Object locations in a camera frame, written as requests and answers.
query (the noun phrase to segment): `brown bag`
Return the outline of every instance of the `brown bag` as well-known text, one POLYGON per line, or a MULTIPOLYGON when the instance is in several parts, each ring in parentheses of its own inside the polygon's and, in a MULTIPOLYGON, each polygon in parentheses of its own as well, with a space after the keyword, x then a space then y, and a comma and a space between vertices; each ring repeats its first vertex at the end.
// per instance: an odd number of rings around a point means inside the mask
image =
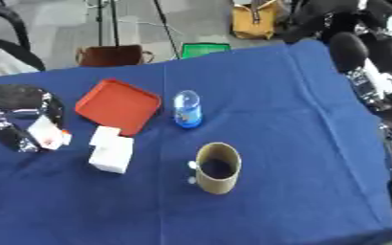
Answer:
POLYGON ((232 29, 238 38, 271 38, 277 12, 276 0, 270 0, 255 7, 235 5, 232 10, 232 29))
POLYGON ((153 53, 143 51, 141 45, 79 48, 76 52, 76 62, 80 66, 109 67, 139 65, 150 63, 153 59, 153 53), (145 61, 144 55, 150 56, 150 58, 145 61))

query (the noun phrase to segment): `black chair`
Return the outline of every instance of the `black chair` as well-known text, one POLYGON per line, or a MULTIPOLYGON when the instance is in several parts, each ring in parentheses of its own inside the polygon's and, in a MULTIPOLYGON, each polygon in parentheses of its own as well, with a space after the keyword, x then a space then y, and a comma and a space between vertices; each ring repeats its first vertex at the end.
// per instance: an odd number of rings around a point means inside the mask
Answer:
POLYGON ((31 53, 31 44, 28 39, 28 32, 22 18, 11 9, 0 5, 0 17, 6 19, 14 29, 17 35, 19 44, 9 42, 7 40, 0 40, 0 49, 6 51, 22 62, 31 65, 39 71, 45 71, 46 68, 41 59, 35 54, 31 53))

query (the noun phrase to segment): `small white box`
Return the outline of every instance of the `small white box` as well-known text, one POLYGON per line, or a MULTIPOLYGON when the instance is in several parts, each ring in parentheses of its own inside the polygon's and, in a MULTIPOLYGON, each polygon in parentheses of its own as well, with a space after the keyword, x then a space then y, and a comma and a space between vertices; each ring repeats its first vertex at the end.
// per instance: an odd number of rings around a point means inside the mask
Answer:
POLYGON ((134 139, 116 137, 108 146, 97 146, 89 164, 102 171, 123 174, 132 157, 134 139))

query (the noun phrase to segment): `tripod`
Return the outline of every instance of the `tripod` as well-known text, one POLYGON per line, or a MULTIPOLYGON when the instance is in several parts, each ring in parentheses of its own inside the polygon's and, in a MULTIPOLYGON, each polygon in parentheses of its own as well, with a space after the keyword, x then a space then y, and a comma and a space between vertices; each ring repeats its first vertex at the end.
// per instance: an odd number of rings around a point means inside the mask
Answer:
MULTIPOLYGON (((112 22, 113 22, 113 34, 114 34, 114 40, 115 40, 115 45, 118 47, 120 45, 119 41, 119 28, 118 28, 118 17, 117 17, 117 7, 116 7, 116 1, 117 0, 98 0, 98 4, 96 5, 98 9, 98 17, 97 17, 97 22, 98 22, 98 44, 99 46, 102 46, 103 44, 103 38, 102 38, 102 22, 103 22, 103 14, 102 14, 102 9, 106 7, 107 4, 110 4, 111 6, 111 14, 112 14, 112 22)), ((161 4, 159 3, 159 0, 153 0, 154 4, 156 6, 156 10, 159 14, 159 17, 162 21, 164 30, 169 38, 169 41, 171 43, 172 50, 175 54, 175 57, 177 59, 180 59, 180 55, 178 53, 178 49, 173 41, 172 35, 169 31, 169 28, 167 26, 167 21, 166 21, 166 16, 164 15, 162 11, 161 4)))

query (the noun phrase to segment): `yellow bag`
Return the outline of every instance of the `yellow bag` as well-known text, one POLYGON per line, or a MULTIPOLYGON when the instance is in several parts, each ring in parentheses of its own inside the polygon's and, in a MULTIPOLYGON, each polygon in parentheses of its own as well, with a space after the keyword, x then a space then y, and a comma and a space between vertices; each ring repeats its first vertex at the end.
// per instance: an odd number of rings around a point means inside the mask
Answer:
POLYGON ((232 29, 238 38, 271 38, 277 11, 276 0, 270 0, 258 9, 258 21, 254 20, 251 6, 235 5, 232 11, 232 29))

